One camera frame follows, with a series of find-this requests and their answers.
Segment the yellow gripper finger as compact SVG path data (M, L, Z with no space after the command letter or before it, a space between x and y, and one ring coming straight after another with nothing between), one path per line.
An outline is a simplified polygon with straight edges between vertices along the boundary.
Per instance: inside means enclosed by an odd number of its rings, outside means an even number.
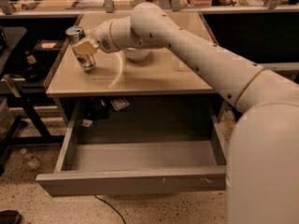
M76 54L93 55L98 51L99 46L97 45L96 41L92 37L87 36L81 39L76 44L73 44L72 49Z

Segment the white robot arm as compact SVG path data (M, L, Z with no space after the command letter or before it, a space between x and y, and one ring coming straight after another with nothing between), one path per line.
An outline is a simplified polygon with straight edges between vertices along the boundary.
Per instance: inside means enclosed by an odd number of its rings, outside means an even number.
M166 48L242 116L226 166L229 224L299 224L299 86L181 28L158 6L104 21L75 43L77 54Z

